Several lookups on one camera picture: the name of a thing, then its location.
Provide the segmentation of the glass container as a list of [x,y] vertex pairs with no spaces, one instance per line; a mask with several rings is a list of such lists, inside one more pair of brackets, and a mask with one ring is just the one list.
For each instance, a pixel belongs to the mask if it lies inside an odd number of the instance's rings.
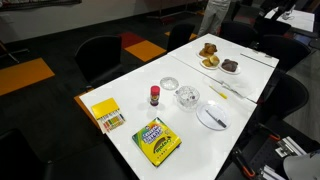
[[178,107],[184,111],[193,111],[197,107],[200,93],[192,86],[181,86],[175,91]]

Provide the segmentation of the red capped small bottle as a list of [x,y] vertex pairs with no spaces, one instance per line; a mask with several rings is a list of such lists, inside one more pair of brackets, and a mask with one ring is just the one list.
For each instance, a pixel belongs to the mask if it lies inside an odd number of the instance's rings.
[[159,104],[160,97],[160,87],[152,86],[150,89],[150,104],[152,106],[157,106]]

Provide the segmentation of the white plate with knife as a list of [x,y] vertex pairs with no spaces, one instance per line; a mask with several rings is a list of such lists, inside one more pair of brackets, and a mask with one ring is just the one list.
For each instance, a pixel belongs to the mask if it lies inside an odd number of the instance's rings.
[[198,120],[207,128],[223,131],[231,125],[226,111],[218,104],[206,103],[199,105],[196,110]]

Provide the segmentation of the yellow Crayola marker box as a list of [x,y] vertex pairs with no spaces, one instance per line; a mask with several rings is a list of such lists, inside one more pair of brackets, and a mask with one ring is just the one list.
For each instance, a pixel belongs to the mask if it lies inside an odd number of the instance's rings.
[[182,143],[181,138],[159,117],[132,136],[133,141],[155,166],[160,166]]

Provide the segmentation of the black chair far side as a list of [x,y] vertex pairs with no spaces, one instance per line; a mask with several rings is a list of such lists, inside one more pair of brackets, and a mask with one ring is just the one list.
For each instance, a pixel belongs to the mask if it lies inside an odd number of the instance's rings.
[[170,32],[167,51],[171,52],[189,42],[195,26],[190,23],[183,23],[174,26]]

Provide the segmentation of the golden bun on plate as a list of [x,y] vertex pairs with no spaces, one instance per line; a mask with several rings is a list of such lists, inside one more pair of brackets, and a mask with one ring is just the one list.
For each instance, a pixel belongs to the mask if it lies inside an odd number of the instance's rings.
[[220,63],[220,60],[216,55],[212,55],[203,60],[202,63],[205,67],[216,67]]

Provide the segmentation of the yellow marker pen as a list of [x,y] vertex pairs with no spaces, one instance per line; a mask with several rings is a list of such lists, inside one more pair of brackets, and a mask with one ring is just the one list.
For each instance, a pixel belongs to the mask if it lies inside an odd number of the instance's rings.
[[222,98],[224,98],[224,99],[227,99],[227,98],[228,98],[224,93],[219,92],[219,91],[216,90],[213,86],[209,85],[209,87],[210,87],[213,91],[215,91],[217,94],[219,94]]

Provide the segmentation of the brown bread on plate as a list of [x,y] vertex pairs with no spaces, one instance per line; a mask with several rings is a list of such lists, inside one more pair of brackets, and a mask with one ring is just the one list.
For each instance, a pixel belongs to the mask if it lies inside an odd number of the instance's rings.
[[217,51],[216,45],[212,43],[205,43],[204,48],[199,52],[200,56],[210,57]]

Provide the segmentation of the black office chair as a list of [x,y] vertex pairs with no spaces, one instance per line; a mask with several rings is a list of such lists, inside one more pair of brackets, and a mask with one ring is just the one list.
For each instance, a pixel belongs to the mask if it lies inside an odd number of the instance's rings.
[[124,74],[121,48],[122,38],[116,35],[95,36],[78,47],[74,59],[88,86],[96,88]]

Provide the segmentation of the dark chocolate bread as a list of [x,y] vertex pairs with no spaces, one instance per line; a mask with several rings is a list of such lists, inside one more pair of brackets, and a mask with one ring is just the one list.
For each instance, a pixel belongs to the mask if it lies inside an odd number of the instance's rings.
[[236,61],[225,59],[221,65],[221,67],[229,72],[235,72],[237,69],[238,63]]

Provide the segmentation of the white plate under dark bread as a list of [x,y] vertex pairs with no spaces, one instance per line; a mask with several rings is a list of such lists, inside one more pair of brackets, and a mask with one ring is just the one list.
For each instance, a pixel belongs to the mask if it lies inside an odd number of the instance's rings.
[[219,65],[219,69],[222,70],[225,73],[231,74],[231,75],[237,75],[241,72],[241,68],[239,66],[234,65]]

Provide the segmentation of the person in light trousers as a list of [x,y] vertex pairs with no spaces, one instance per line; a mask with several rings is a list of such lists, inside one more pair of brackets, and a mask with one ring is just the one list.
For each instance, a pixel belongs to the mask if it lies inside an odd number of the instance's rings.
[[198,31],[199,37],[207,33],[217,34],[218,28],[225,18],[230,4],[231,0],[208,0],[204,17]]

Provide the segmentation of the black handled knife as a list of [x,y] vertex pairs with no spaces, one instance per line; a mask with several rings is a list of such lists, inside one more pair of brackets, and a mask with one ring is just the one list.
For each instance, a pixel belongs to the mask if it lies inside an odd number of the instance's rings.
[[214,115],[212,115],[212,114],[210,113],[209,109],[206,109],[205,111],[206,111],[207,114],[208,114],[211,118],[213,118],[220,126],[222,126],[223,128],[226,128],[226,127],[227,127],[224,122],[222,122],[220,119],[218,119],[218,118],[216,118]]

